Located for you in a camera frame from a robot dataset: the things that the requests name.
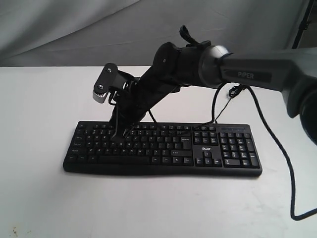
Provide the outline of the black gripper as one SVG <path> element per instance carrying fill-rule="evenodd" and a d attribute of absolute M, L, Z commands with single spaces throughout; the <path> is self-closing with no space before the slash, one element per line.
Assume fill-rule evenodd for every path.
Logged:
<path fill-rule="evenodd" d="M 125 89 L 118 90 L 113 97 L 115 106 L 110 123 L 114 133 L 111 141 L 116 143 L 123 142 L 136 123 L 140 122 L 153 106 L 168 94 L 179 92 L 182 87 L 169 72 L 157 70 L 153 66 L 139 80 L 122 71 L 119 75 L 127 76 L 129 84 Z"/>

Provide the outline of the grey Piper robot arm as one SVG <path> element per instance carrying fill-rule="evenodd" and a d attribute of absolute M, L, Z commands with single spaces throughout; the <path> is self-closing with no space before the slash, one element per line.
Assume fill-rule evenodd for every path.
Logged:
<path fill-rule="evenodd" d="M 225 83 L 254 86 L 282 94 L 289 117 L 299 117 L 313 142 L 317 140 L 317 50 L 300 48 L 234 54 L 210 41 L 197 42 L 180 28 L 187 45 L 161 45 L 150 68 L 116 98 L 111 124 L 122 138 L 147 111 L 180 87 L 217 88 Z"/>

